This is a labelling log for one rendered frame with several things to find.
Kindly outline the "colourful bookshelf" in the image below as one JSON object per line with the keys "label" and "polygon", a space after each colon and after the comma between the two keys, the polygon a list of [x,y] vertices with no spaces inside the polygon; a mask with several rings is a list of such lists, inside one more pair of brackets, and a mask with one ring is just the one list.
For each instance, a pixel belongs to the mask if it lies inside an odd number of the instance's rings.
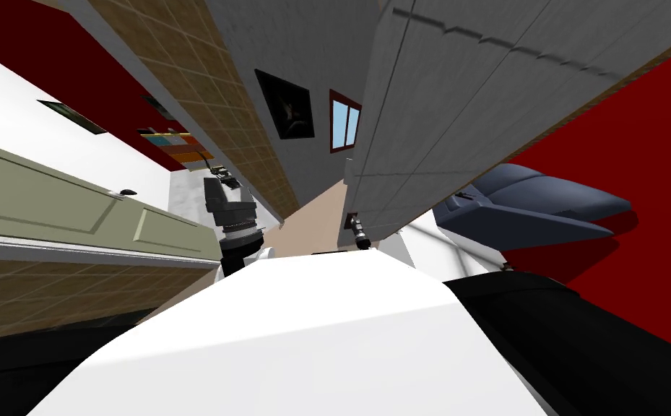
{"label": "colourful bookshelf", "polygon": [[173,129],[169,129],[167,132],[156,132],[152,129],[138,129],[137,131],[141,137],[187,170],[205,169],[205,164],[215,159],[189,133],[180,133]]}

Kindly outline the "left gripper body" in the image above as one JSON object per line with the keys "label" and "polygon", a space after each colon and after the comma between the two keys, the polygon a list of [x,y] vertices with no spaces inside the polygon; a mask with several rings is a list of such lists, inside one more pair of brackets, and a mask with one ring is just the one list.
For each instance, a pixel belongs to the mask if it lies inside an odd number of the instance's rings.
{"label": "left gripper body", "polygon": [[256,228],[256,203],[247,188],[241,188],[240,201],[231,201],[219,178],[207,177],[203,183],[206,209],[224,233]]}

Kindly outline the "blue sofa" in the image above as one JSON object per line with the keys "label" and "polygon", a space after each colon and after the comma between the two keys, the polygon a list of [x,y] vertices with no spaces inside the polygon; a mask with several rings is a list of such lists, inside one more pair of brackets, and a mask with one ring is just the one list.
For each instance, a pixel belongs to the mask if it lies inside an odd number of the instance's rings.
{"label": "blue sofa", "polygon": [[606,191],[500,164],[438,203],[438,227],[498,251],[605,238],[597,221],[631,210]]}

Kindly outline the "thin dark wall picture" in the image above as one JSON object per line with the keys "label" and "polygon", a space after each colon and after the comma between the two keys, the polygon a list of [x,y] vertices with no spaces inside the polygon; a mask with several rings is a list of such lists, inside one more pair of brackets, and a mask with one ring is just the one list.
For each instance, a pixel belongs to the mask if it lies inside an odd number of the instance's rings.
{"label": "thin dark wall picture", "polygon": [[38,102],[41,103],[41,105],[45,105],[51,110],[69,119],[70,121],[75,122],[78,126],[82,127],[83,129],[87,130],[88,132],[94,135],[107,133],[106,129],[101,128],[96,123],[93,123],[91,120],[84,117],[80,113],[64,105],[64,103],[58,103],[48,100],[38,100]]}

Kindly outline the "red framed window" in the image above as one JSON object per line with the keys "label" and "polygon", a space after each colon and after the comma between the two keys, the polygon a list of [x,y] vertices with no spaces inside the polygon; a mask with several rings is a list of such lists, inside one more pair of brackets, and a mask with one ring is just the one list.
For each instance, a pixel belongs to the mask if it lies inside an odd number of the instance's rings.
{"label": "red framed window", "polygon": [[330,152],[341,152],[355,146],[360,121],[361,104],[335,91],[330,99]]}

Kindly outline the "small dark wall picture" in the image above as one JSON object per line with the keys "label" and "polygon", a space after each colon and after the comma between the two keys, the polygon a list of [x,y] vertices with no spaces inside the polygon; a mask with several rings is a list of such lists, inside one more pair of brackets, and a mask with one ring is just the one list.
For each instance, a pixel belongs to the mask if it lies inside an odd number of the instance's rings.
{"label": "small dark wall picture", "polygon": [[153,96],[142,95],[142,98],[146,100],[164,119],[168,121],[175,120],[173,115],[166,108],[164,108]]}

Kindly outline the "green door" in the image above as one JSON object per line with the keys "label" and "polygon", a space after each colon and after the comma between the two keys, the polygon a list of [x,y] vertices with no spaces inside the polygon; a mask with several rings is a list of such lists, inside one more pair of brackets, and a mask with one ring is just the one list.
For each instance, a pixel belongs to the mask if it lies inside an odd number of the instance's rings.
{"label": "green door", "polygon": [[212,268],[213,229],[0,149],[0,259]]}

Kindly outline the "dark framed picture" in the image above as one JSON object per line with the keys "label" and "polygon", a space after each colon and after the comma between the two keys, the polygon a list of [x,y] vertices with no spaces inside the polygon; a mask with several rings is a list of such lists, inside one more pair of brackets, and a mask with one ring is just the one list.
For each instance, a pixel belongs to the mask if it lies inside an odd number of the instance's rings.
{"label": "dark framed picture", "polygon": [[281,140],[314,138],[309,90],[254,69],[256,79]]}

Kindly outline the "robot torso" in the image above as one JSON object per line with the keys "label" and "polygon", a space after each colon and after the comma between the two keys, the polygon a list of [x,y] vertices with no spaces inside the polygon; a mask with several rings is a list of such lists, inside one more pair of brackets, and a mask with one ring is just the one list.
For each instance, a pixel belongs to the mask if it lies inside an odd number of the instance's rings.
{"label": "robot torso", "polygon": [[546,416],[440,280],[377,250],[256,261],[111,341],[28,416]]}

